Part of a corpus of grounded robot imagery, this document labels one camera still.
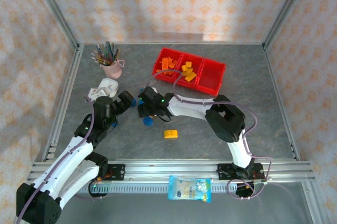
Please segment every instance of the purple cable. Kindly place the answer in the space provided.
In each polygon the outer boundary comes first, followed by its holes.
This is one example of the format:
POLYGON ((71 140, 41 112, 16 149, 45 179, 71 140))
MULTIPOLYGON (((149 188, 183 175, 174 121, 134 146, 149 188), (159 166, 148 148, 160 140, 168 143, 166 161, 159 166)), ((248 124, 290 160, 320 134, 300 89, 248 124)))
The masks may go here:
POLYGON ((19 216, 17 217, 16 220, 16 224, 19 224, 22 220, 23 215, 25 214, 29 204, 33 201, 33 198, 36 196, 36 194, 41 190, 41 188, 43 187, 43 185, 48 181, 48 179, 52 176, 52 174, 55 172, 55 170, 57 169, 57 167, 64 161, 64 159, 67 158, 68 155, 70 155, 71 153, 73 153, 76 149, 78 149, 85 141, 86 139, 89 137, 93 127, 94 127, 94 106, 93 103, 90 102, 91 104, 91 108, 92 108, 92 115, 91 115, 91 122, 90 122, 90 127, 88 132, 86 133, 85 137, 83 138, 82 141, 80 141, 79 144, 77 144, 75 147, 73 147, 72 149, 70 149, 69 152, 66 152, 64 154, 64 156, 62 156, 59 161, 54 165, 54 167, 50 170, 50 172, 48 173, 48 175, 45 177, 45 179, 43 180, 43 182, 36 188, 36 190, 33 192, 33 194, 30 196, 30 198, 27 200, 26 204, 23 206, 22 211, 20 212, 19 216))
MULTIPOLYGON (((269 176, 269 173, 270 173, 270 169, 271 169, 271 165, 272 165, 272 158, 271 157, 257 157, 255 155, 253 155, 249 149, 248 149, 248 144, 247 144, 247 140, 246 140, 246 135, 251 132, 257 125, 257 116, 255 115, 255 113, 246 105, 243 105, 243 104, 239 104, 239 103, 236 103, 236 102, 232 102, 232 101, 218 101, 218 102, 198 102, 198 101, 189 101, 189 100, 184 100, 184 99, 181 99, 175 92, 174 92, 174 89, 175 89, 175 86, 177 84, 177 82, 179 81, 179 79, 183 76, 183 73, 179 70, 162 70, 162 71, 159 71, 157 73, 155 73, 152 77, 156 77, 157 75, 163 73, 163 72, 176 72, 176 73, 179 73, 180 76, 174 81, 173 83, 173 86, 172 86, 172 93, 174 95, 174 97, 176 99, 178 99, 180 102, 184 102, 184 103, 188 103, 188 104, 202 104, 202 105, 214 105, 214 104, 231 104, 231 105, 235 105, 235 106, 238 106, 240 108, 243 108, 244 110, 247 110, 249 111, 249 113, 252 115, 252 117, 254 118, 254 123, 253 125, 247 129, 247 131, 245 131, 242 135, 242 139, 243 139, 243 145, 244 145, 244 148, 247 152, 247 154, 249 156, 251 156, 252 158, 256 158, 256 159, 269 159, 270 160, 270 163, 269 163, 269 166, 268 166, 268 170, 267 170, 267 174, 265 176, 265 178, 267 179, 268 176, 269 176)), ((233 195, 231 195, 229 193, 229 184, 233 181, 233 180, 238 180, 238 181, 242 181, 244 184, 246 184, 247 186, 249 186, 251 188, 251 190, 253 191, 253 193, 255 192, 255 190, 245 181, 241 180, 241 179, 232 179, 228 182, 227 184, 227 192, 228 194, 232 197, 232 198, 235 198, 235 199, 252 199, 252 198, 255 198, 256 196, 258 196, 264 189, 265 187, 265 184, 263 184, 263 187, 262 189, 255 195, 251 196, 251 197, 247 197, 247 198, 243 198, 243 197, 235 197, 233 195)))

